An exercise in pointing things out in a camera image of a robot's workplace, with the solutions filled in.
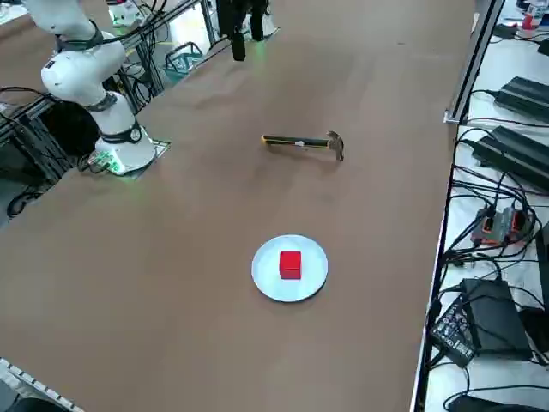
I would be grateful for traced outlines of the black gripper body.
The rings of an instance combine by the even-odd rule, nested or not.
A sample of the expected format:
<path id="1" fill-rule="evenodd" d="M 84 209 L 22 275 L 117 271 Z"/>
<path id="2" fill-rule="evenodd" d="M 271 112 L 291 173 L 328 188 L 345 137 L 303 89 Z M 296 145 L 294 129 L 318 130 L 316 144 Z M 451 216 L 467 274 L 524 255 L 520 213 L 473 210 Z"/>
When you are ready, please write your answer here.
<path id="1" fill-rule="evenodd" d="M 217 0 L 216 13 L 221 27 L 240 24 L 248 13 L 262 16 L 267 10 L 266 0 Z"/>

